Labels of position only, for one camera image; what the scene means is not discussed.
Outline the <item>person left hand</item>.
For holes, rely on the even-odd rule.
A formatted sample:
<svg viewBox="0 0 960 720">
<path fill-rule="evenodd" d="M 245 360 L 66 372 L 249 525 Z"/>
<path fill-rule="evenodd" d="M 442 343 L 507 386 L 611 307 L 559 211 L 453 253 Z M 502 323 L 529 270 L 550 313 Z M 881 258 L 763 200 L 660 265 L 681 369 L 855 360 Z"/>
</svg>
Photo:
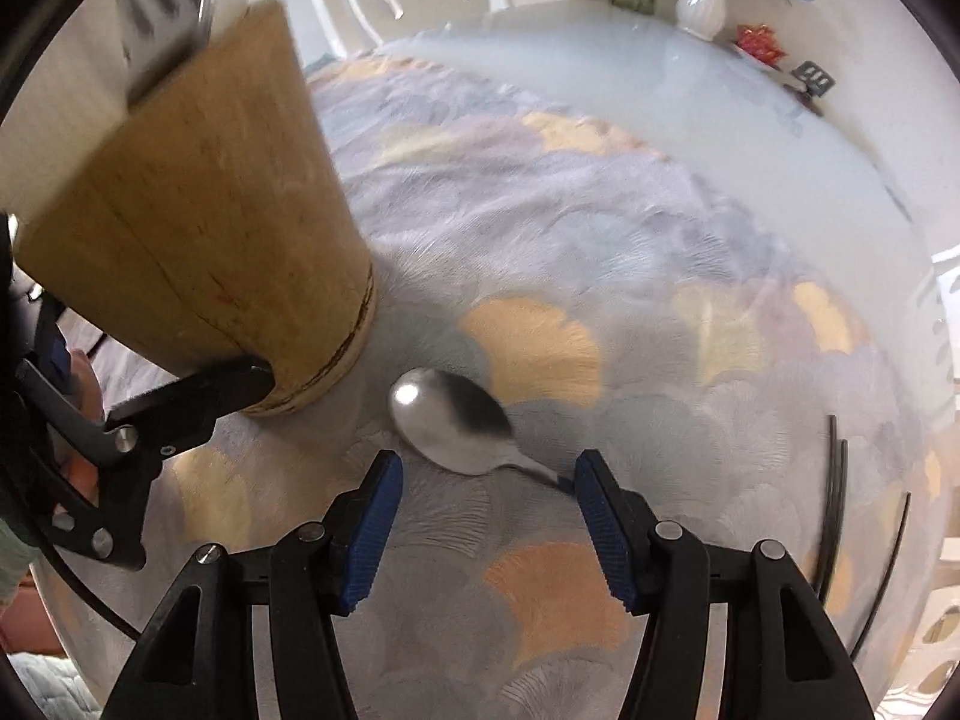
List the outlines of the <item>person left hand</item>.
<svg viewBox="0 0 960 720">
<path fill-rule="evenodd" d="M 70 377 L 73 385 L 71 399 L 78 411 L 88 421 L 101 421 L 104 418 L 103 392 L 88 356 L 81 349 L 70 351 Z M 62 473 L 78 493 L 91 502 L 98 502 L 98 470 L 82 454 L 71 449 L 62 465 Z"/>
</svg>

